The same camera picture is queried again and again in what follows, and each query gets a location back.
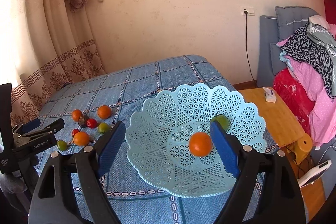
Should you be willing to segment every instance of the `white cable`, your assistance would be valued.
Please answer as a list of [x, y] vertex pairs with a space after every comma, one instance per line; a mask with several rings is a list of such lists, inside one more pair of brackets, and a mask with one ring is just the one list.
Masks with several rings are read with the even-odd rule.
[[323, 159], [324, 155], [326, 154], [326, 152], [328, 151], [328, 149], [331, 148], [331, 147], [336, 148], [336, 147], [333, 146], [333, 145], [329, 146], [329, 147], [324, 151], [324, 153], [323, 153], [323, 155], [322, 155], [322, 157], [321, 157], [321, 159], [319, 160], [319, 163], [318, 163], [317, 165], [320, 164], [320, 161]]

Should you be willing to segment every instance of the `blue checkered bedspread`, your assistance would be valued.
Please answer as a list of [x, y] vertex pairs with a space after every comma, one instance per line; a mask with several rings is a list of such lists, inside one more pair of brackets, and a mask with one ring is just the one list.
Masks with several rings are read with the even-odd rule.
[[[102, 120], [96, 110], [101, 105], [112, 108], [112, 116], [105, 120], [114, 125], [118, 120], [129, 126], [131, 114], [142, 110], [147, 98], [155, 97], [161, 90], [174, 91], [179, 85], [205, 83], [210, 88], [223, 85], [229, 90], [234, 87], [204, 58], [186, 55], [156, 61], [142, 66], [120, 70], [90, 80], [68, 85], [56, 92], [40, 111], [41, 128], [62, 117], [65, 127], [56, 134], [56, 139], [71, 141], [71, 131], [78, 124], [71, 118], [74, 109]], [[97, 129], [85, 128], [93, 144], [100, 136]], [[267, 152], [278, 148], [266, 130]], [[71, 145], [62, 154], [78, 152], [81, 147]], [[39, 154], [37, 171], [41, 174], [49, 155], [57, 147]], [[164, 190], [144, 182], [126, 157], [128, 145], [124, 141], [110, 171], [101, 180], [112, 207], [123, 224], [211, 224], [225, 204], [230, 191], [209, 198], [177, 198]], [[92, 220], [86, 207], [77, 174], [72, 174], [77, 202], [83, 217]], [[259, 175], [249, 209], [245, 218], [255, 211], [263, 177]]]

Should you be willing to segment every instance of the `pillow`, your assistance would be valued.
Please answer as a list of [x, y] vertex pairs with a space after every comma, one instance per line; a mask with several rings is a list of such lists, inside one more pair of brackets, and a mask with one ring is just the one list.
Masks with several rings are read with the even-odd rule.
[[330, 25], [329, 23], [326, 21], [326, 19], [322, 16], [319, 15], [314, 15], [312, 17], [309, 18], [309, 22], [313, 23], [313, 24], [317, 24], [322, 26], [323, 28], [330, 30]]
[[318, 15], [313, 9], [300, 6], [275, 7], [278, 20], [279, 42], [287, 39], [298, 28], [309, 22], [309, 17]]
[[277, 75], [280, 71], [287, 67], [285, 62], [282, 62], [279, 58], [282, 50], [277, 46], [276, 43], [269, 44], [271, 51], [271, 62], [272, 62], [272, 71], [274, 75]]

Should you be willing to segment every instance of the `leopard print cloth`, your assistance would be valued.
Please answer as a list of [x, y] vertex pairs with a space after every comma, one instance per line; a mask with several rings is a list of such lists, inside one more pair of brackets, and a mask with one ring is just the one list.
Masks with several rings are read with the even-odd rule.
[[331, 95], [334, 64], [327, 50], [307, 37], [307, 27], [308, 24], [298, 28], [294, 34], [289, 37], [287, 43], [280, 48], [295, 61], [306, 62], [312, 65], [314, 70], [322, 76], [328, 96], [334, 99], [336, 96]]

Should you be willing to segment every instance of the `electrical outlet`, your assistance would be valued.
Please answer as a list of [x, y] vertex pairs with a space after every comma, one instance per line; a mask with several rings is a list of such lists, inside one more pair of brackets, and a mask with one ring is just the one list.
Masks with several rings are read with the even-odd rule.
[[247, 11], [248, 16], [254, 16], [254, 8], [253, 7], [241, 7], [241, 14], [244, 16], [245, 11]]

